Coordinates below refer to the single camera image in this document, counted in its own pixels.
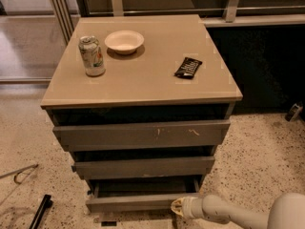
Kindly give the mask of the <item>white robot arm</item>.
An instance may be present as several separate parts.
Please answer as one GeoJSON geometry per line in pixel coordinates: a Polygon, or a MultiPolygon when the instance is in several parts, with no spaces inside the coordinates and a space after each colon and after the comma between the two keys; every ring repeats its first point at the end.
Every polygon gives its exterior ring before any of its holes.
{"type": "Polygon", "coordinates": [[[269,214],[232,205],[215,195],[178,198],[171,209],[184,219],[233,222],[243,229],[305,229],[305,196],[298,193],[278,197],[269,214]]]}

